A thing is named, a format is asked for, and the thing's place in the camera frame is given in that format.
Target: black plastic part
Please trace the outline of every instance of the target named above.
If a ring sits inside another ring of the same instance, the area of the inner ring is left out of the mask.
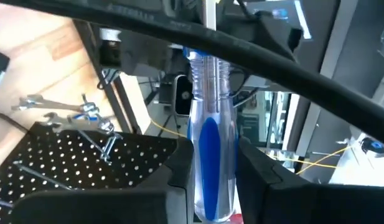
[[[237,189],[245,224],[384,223],[384,187],[320,185],[240,139]]]
[[[164,165],[133,189],[32,194],[16,203],[13,223],[192,224],[193,153],[192,143],[180,139]]]

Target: black perforated metal sheet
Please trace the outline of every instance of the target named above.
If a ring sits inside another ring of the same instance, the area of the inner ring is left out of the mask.
[[[103,147],[107,136],[87,132]],[[72,189],[124,189],[134,187],[153,173],[174,152],[175,139],[120,133],[110,153],[111,166],[76,131],[59,135],[52,128],[33,125],[29,133],[0,166],[0,200],[15,203],[32,192],[65,190],[41,178],[20,171],[13,161],[21,161],[41,174]],[[11,209],[0,206],[0,223],[10,223]]]

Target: open-end wrench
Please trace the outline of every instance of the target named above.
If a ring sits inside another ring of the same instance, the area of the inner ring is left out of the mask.
[[[19,105],[12,106],[12,110],[26,110],[30,108],[43,108],[43,109],[56,109],[56,110],[72,110],[87,115],[95,115],[99,113],[99,108],[95,103],[87,102],[85,95],[83,95],[83,105],[68,105],[56,101],[45,100],[42,95],[28,95],[21,97]]]
[[[85,119],[72,119],[72,118],[62,118],[57,113],[47,113],[44,115],[45,118],[48,118],[48,121],[41,122],[44,126],[51,126],[57,124],[58,127],[52,128],[55,133],[60,133],[63,130],[86,130],[86,131],[99,131],[101,124],[99,121],[89,121]]]

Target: red object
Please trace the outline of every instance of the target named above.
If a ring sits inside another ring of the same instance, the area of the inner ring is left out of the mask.
[[[229,220],[231,224],[244,224],[241,214],[232,215]]]

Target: black cable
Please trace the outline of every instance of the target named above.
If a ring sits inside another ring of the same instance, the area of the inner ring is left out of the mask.
[[[268,49],[223,32],[140,8],[101,1],[0,0],[61,16],[128,29],[202,50],[276,82],[345,119],[384,143],[384,108],[318,73],[308,72]]]

